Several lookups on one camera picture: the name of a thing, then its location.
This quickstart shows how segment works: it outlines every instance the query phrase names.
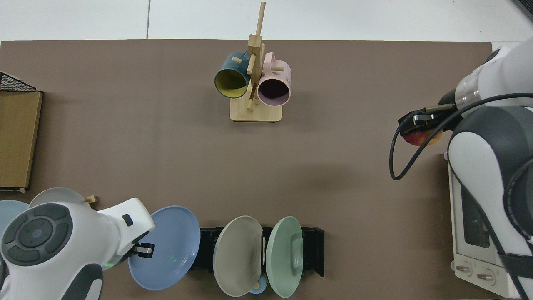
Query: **black cable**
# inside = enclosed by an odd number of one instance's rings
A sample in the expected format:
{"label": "black cable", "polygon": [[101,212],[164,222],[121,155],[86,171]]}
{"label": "black cable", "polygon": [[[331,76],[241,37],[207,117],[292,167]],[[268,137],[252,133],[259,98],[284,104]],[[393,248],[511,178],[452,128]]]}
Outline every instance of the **black cable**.
{"label": "black cable", "polygon": [[514,216],[513,212],[511,211],[511,195],[513,193],[514,185],[516,184],[516,182],[518,181],[520,176],[522,176],[522,174],[525,172],[525,170],[527,170],[529,165],[531,165],[532,163],[533,163],[533,155],[530,156],[524,163],[522,163],[522,165],[518,169],[515,170],[515,172],[513,173],[513,176],[511,176],[511,178],[509,179],[509,182],[508,182],[507,186],[505,187],[505,191],[504,191],[504,209],[505,209],[505,212],[509,216],[511,224],[513,224],[514,228],[518,232],[520,232],[520,234],[522,234],[522,236],[526,240],[531,239],[531,235],[528,232],[526,232],[522,228],[522,226],[520,226],[518,220],[516,219],[516,217]]}
{"label": "black cable", "polygon": [[[494,96],[494,97],[490,97],[490,98],[487,98],[487,99],[483,99],[483,100],[474,102],[474,103],[469,104],[469,105],[459,109],[458,111],[454,112],[449,117],[444,119],[444,121],[442,121],[442,123],[440,123],[437,127],[435,127],[435,130],[430,134],[430,136],[426,139],[426,141],[424,141],[422,143],[422,145],[420,145],[420,147],[416,150],[415,154],[413,155],[413,157],[411,157],[411,160],[409,160],[409,162],[407,163],[407,165],[405,166],[403,171],[398,176],[396,176],[396,175],[394,175],[394,167],[393,167],[393,163],[392,163],[393,154],[394,154],[394,146],[396,144],[396,139],[398,137],[398,133],[400,132],[400,128],[403,125],[405,125],[404,122],[407,122],[406,120],[409,120],[410,118],[412,118],[415,115],[415,114],[413,114],[413,115],[409,114],[408,117],[398,126],[398,129],[396,130],[396,133],[394,133],[394,137],[392,138],[391,149],[389,151],[389,172],[391,174],[392,179],[394,179],[394,180],[402,179],[405,176],[405,174],[409,171],[409,169],[411,168],[413,163],[415,163],[416,159],[418,158],[418,156],[420,155],[422,150],[424,150],[424,148],[439,133],[439,131],[441,131],[453,119],[457,118],[461,114],[465,113],[466,111],[468,111],[468,110],[470,110],[470,109],[472,109],[472,108],[474,108],[476,106],[480,106],[480,105],[483,105],[483,104],[486,104],[486,103],[489,103],[489,102],[493,102],[493,101],[498,101],[498,100],[503,100],[503,99],[512,99],[512,98],[533,98],[533,93],[511,93],[511,94],[498,95],[498,96]],[[421,111],[424,112],[425,108],[416,110],[415,112],[412,112],[412,113],[420,114]]]}

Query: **mug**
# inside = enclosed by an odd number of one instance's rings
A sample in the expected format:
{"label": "mug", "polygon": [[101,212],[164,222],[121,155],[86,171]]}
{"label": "mug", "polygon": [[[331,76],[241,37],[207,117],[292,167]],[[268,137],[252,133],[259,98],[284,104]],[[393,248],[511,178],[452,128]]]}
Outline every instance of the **mug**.
{"label": "mug", "polygon": [[257,84],[257,97],[268,106],[281,106],[290,99],[291,71],[289,65],[276,60],[274,53],[265,55],[264,74]]}
{"label": "mug", "polygon": [[246,74],[249,61],[248,51],[228,55],[215,75],[215,87],[219,93],[228,98],[239,98],[246,93],[250,82],[250,75]]}

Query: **oven knob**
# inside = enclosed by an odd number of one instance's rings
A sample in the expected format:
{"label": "oven knob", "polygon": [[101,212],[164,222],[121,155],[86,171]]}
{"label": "oven knob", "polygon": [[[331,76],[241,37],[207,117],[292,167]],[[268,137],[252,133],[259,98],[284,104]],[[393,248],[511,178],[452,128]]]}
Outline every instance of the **oven knob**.
{"label": "oven knob", "polygon": [[470,264],[468,262],[462,262],[461,265],[455,266],[454,270],[458,270],[459,272],[463,272],[467,276],[471,276],[472,275],[472,267],[470,266]]}
{"label": "oven knob", "polygon": [[478,274],[478,278],[486,281],[491,286],[496,284],[496,277],[494,276],[494,273],[490,269],[485,269],[485,273]]}

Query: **white floor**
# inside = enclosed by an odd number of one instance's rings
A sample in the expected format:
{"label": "white floor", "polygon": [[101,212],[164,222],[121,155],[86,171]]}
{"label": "white floor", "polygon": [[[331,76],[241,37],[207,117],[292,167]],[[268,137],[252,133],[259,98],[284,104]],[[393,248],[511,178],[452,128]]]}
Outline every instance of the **white floor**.
{"label": "white floor", "polygon": [[[0,0],[0,41],[248,39],[260,0]],[[511,0],[266,0],[265,40],[520,42]]]}

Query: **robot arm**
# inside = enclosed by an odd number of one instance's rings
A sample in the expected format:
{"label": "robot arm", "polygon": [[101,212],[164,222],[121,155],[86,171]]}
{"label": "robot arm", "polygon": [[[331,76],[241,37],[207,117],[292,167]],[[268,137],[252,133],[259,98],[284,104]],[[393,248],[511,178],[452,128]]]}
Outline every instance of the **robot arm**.
{"label": "robot arm", "polygon": [[97,300],[102,271],[136,248],[155,228],[137,198],[95,211],[66,188],[44,191],[6,228],[0,244],[5,260],[2,300]]}
{"label": "robot arm", "polygon": [[523,299],[533,299],[533,38],[489,59],[439,105],[401,118],[397,134],[418,151],[452,130],[450,167],[475,199]]}

